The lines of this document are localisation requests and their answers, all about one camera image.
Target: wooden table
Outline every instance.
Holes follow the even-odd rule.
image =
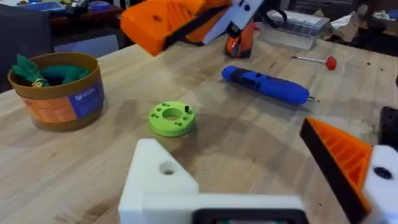
[[[135,45],[100,58],[106,107],[75,132],[36,129],[15,92],[1,94],[0,224],[118,223],[140,138],[156,138],[204,192],[297,194],[312,224],[347,223],[300,126],[311,116],[375,144],[380,109],[398,107],[398,59],[322,41],[307,52],[257,40],[249,60],[233,60],[222,53],[225,40],[176,44],[158,57]],[[292,55],[332,55],[338,68]],[[226,65],[297,82],[321,102],[292,106],[226,83]],[[163,138],[149,129],[148,111],[170,100],[196,110],[196,131]]]

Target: metal rod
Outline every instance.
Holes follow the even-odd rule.
[[[307,98],[307,101],[309,101],[309,102],[321,102],[320,100],[315,99],[315,97],[313,97],[313,96],[309,96]]]
[[[326,60],[319,60],[319,59],[313,59],[313,58],[303,58],[303,57],[296,57],[296,56],[293,56],[292,58],[301,59],[301,60],[308,60],[310,62],[323,62],[323,63],[326,63]]]

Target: red knob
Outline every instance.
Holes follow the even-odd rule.
[[[333,71],[334,69],[336,69],[337,67],[337,61],[334,57],[328,57],[328,59],[326,60],[326,67]]]

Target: red-handled tool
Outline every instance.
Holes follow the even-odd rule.
[[[322,62],[322,63],[325,63],[326,64],[326,68],[328,68],[331,71],[333,71],[337,67],[337,60],[334,57],[328,57],[328,59],[326,59],[326,60],[319,60],[319,59],[313,59],[313,58],[304,58],[304,57],[296,57],[296,56],[293,56],[292,58],[308,60],[310,62]]]

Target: label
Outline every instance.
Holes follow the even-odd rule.
[[[97,109],[104,101],[104,88],[101,82],[97,82],[77,94],[61,98],[50,100],[22,99],[37,121],[64,123],[87,116]]]

